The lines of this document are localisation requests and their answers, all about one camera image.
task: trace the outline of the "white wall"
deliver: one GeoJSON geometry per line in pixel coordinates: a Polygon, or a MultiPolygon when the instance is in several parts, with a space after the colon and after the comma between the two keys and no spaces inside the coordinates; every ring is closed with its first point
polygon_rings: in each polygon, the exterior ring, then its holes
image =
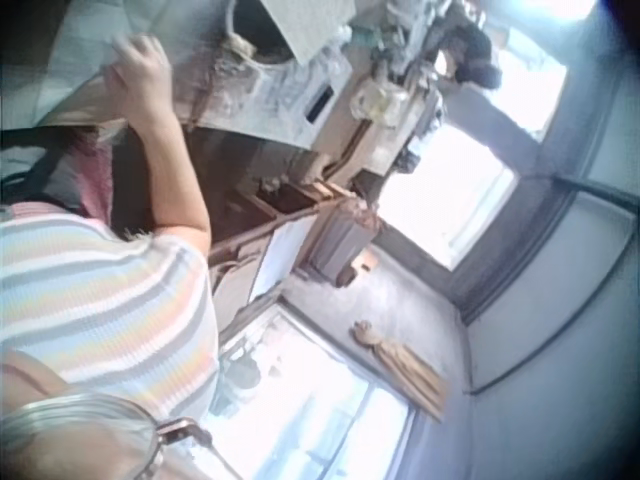
{"type": "MultiPolygon", "coordinates": [[[[625,74],[590,178],[640,192],[640,87],[625,74]]],[[[469,328],[474,387],[545,341],[612,267],[633,217],[580,195],[513,285],[469,328]]],[[[477,480],[610,478],[640,427],[638,237],[562,337],[474,397],[477,480]]]]}

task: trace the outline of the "hand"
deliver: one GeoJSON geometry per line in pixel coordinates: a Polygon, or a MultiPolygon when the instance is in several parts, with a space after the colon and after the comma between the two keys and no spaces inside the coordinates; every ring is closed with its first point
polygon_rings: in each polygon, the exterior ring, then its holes
{"type": "Polygon", "coordinates": [[[157,38],[136,35],[116,40],[118,61],[104,70],[115,107],[139,133],[166,120],[175,120],[171,93],[171,64],[157,38]]]}

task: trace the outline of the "hair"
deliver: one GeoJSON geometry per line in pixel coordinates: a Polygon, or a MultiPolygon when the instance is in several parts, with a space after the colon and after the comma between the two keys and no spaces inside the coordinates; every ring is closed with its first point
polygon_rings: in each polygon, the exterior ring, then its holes
{"type": "Polygon", "coordinates": [[[490,63],[460,65],[455,77],[458,83],[473,82],[487,90],[496,90],[502,85],[502,70],[490,63]]]}

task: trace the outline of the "striped shirt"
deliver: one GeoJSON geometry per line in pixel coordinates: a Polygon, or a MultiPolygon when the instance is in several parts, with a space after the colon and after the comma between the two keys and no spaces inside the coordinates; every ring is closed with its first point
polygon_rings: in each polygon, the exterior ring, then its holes
{"type": "Polygon", "coordinates": [[[1,347],[158,420],[202,418],[218,368],[202,254],[168,234],[125,242],[50,205],[1,214],[1,347]]]}

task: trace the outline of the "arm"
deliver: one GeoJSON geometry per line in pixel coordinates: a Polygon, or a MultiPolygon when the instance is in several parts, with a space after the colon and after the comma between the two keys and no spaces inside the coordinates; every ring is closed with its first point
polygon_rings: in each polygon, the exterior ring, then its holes
{"type": "Polygon", "coordinates": [[[105,70],[116,107],[144,144],[155,233],[181,237],[205,256],[211,245],[207,208],[173,112],[171,66],[157,39],[117,42],[118,62],[105,70]]]}

